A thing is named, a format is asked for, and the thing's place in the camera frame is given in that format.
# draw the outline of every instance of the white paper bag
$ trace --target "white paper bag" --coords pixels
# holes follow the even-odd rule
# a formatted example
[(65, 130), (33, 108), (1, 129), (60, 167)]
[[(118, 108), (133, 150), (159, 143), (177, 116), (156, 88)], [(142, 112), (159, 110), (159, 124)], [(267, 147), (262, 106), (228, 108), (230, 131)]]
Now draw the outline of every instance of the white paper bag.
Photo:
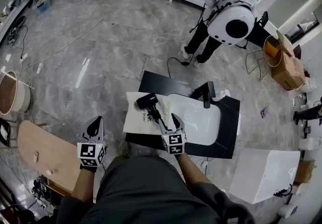
[[(151, 116), (148, 116), (147, 110), (139, 109), (136, 103), (137, 99), (147, 94), (148, 93), (139, 92), (126, 93), (129, 109), (127, 111), (123, 132), (161, 135), (159, 124), (157, 124)], [(170, 99), (167, 96), (158, 94), (156, 97), (158, 99), (156, 108), (158, 109), (164, 123), (168, 123), (170, 115)]]

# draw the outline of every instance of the wire basket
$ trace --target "wire basket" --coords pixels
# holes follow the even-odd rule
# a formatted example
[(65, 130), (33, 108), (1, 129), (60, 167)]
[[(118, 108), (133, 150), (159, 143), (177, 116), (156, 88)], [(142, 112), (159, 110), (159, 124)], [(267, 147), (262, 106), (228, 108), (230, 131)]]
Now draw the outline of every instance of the wire basket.
[[(268, 53), (265, 52), (265, 45), (266, 45), (267, 42), (269, 42), (273, 47), (278, 49), (278, 52), (275, 55), (275, 57), (273, 57), (273, 56), (271, 56), (271, 55), (269, 55)], [(266, 63), (270, 67), (277, 67), (280, 64), (280, 62), (282, 61), (282, 56), (283, 56), (282, 45), (281, 45), (280, 41), (274, 36), (269, 36), (265, 40), (265, 43), (264, 43), (264, 46), (263, 46), (263, 54), (264, 54), (264, 59), (265, 59)]]

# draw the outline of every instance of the black countertop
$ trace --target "black countertop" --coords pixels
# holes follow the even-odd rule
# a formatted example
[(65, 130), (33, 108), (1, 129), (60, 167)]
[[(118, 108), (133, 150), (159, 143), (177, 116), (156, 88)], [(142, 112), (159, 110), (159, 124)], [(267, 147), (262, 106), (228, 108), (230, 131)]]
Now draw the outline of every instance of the black countertop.
[[(193, 90), (188, 84), (181, 81), (145, 71), (139, 92), (154, 92), (165, 96), (176, 93), (189, 97)], [(216, 105), (221, 113), (216, 142), (209, 146), (187, 142), (185, 150), (189, 155), (231, 159), (236, 141), (240, 101), (231, 97), (225, 97), (219, 102), (211, 101), (211, 104)], [(162, 138), (158, 135), (127, 133), (125, 139), (128, 142), (164, 150)]]

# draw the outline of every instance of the cardboard box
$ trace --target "cardboard box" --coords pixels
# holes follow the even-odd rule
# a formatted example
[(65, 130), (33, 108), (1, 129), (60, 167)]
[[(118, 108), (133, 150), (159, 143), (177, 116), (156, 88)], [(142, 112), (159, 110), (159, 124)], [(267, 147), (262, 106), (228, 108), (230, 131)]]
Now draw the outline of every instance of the cardboard box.
[(300, 161), (297, 167), (294, 183), (302, 184), (310, 182), (312, 171), (316, 167), (315, 161)]
[(283, 50), (281, 63), (277, 67), (272, 67), (271, 73), (272, 78), (288, 91), (300, 88), (305, 81), (301, 61), (290, 56), (285, 50)]
[(277, 30), (276, 32), (278, 35), (278, 39), (282, 44), (283, 51), (286, 52), (289, 56), (295, 57), (292, 43), (283, 34), (281, 34), (279, 30)]

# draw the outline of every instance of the white shoe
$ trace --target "white shoe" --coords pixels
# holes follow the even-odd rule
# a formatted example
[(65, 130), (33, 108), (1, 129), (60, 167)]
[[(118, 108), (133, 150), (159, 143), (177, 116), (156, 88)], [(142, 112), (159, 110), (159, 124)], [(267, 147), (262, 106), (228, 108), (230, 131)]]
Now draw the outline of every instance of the white shoe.
[(184, 59), (189, 59), (190, 55), (185, 50), (186, 46), (187, 46), (186, 44), (181, 45), (182, 56), (183, 56)]
[(119, 145), (119, 153), (122, 156), (128, 156), (130, 153), (131, 147), (126, 140), (122, 140)]
[(193, 62), (193, 66), (195, 67), (195, 68), (198, 68), (198, 67), (200, 67), (200, 65), (201, 65), (202, 63), (199, 63), (197, 60), (195, 61), (195, 62)]

